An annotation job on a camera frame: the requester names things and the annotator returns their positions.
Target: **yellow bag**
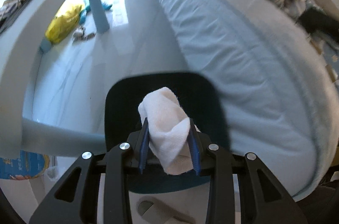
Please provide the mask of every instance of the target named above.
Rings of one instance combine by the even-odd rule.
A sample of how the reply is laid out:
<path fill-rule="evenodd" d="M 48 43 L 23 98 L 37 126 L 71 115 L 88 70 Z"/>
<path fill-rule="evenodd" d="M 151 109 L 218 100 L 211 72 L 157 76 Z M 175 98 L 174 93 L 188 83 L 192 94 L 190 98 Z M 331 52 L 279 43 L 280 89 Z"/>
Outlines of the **yellow bag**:
<path fill-rule="evenodd" d="M 67 11 L 61 13 L 63 5 L 48 26 L 45 37 L 52 44 L 60 43 L 77 26 L 82 7 L 83 4 L 70 4 Z"/>

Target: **metal screw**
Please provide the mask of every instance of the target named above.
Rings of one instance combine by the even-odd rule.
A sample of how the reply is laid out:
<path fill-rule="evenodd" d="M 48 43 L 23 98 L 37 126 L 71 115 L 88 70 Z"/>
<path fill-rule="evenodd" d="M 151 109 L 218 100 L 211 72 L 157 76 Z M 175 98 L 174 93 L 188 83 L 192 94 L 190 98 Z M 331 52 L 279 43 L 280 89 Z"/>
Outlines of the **metal screw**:
<path fill-rule="evenodd" d="M 81 155 L 81 157 L 82 157 L 83 159 L 89 159 L 89 158 L 92 157 L 92 153 L 90 153 L 89 151 L 86 151 L 86 152 L 84 152 L 84 153 Z"/>
<path fill-rule="evenodd" d="M 122 150 L 129 149 L 129 147 L 130 147 L 130 144 L 129 144 L 129 143 L 122 143 L 122 144 L 120 144 L 120 148 L 121 148 Z"/>
<path fill-rule="evenodd" d="M 250 152 L 250 153 L 248 153 L 247 154 L 247 159 L 249 159 L 249 160 L 255 160 L 257 158 L 257 156 L 254 154 L 254 153 L 252 153 L 252 152 Z"/>
<path fill-rule="evenodd" d="M 210 145 L 208 146 L 208 148 L 209 148 L 210 150 L 216 151 L 216 150 L 219 149 L 219 146 L 218 146 L 217 144 L 210 144 Z"/>

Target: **desk leg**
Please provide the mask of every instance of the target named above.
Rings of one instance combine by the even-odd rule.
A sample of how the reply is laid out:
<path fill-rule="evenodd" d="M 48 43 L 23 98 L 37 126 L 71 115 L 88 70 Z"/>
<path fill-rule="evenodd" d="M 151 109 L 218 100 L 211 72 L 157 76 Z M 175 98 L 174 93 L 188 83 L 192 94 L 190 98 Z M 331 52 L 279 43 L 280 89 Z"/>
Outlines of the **desk leg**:
<path fill-rule="evenodd" d="M 89 0 L 89 4 L 93 14 L 95 26 L 97 27 L 97 32 L 100 34 L 107 32 L 110 26 L 106 18 L 105 10 L 101 5 L 101 1 Z"/>
<path fill-rule="evenodd" d="M 26 118 L 22 118 L 21 149 L 66 157 L 78 157 L 85 151 L 94 154 L 107 151 L 105 136 L 102 134 L 76 132 Z"/>

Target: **mattress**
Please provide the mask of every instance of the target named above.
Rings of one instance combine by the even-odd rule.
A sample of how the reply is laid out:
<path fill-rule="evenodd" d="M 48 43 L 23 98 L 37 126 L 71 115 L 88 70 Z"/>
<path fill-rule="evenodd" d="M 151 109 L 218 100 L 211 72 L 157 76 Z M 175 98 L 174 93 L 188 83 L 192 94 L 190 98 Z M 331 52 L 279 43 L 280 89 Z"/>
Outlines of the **mattress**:
<path fill-rule="evenodd" d="M 296 201 L 309 195 L 334 157 L 339 98 L 305 32 L 268 0 L 159 2 L 189 69 L 219 93 L 232 152 L 256 153 Z"/>

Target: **white desk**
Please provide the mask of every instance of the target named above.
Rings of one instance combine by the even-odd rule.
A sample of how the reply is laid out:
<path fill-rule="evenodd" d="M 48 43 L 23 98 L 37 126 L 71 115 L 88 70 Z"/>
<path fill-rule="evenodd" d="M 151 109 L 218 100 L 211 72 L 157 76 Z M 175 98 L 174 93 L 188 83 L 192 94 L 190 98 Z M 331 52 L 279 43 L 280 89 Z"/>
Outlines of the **white desk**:
<path fill-rule="evenodd" d="M 45 31 L 65 0 L 32 0 L 0 35 L 0 157 L 16 158 L 21 149 L 72 156 L 88 147 L 105 152 L 103 135 L 82 134 L 22 118 L 29 72 Z M 89 0 L 98 33 L 109 29 L 100 0 Z"/>

